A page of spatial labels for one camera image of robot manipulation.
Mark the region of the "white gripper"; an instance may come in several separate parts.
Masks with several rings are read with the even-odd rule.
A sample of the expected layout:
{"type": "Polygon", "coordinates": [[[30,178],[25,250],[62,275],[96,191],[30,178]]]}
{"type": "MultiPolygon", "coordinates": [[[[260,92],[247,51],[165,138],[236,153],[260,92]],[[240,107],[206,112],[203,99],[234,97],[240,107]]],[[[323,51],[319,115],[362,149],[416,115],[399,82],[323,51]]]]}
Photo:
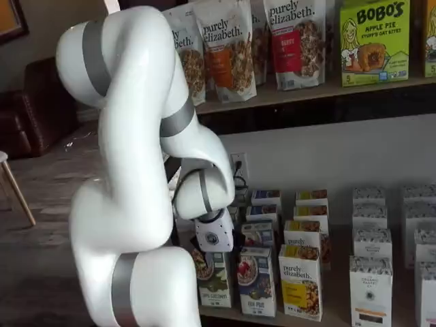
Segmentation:
{"type": "Polygon", "coordinates": [[[245,245],[245,235],[235,230],[227,208],[214,211],[195,220],[195,233],[191,244],[203,253],[240,251],[245,245]]]}

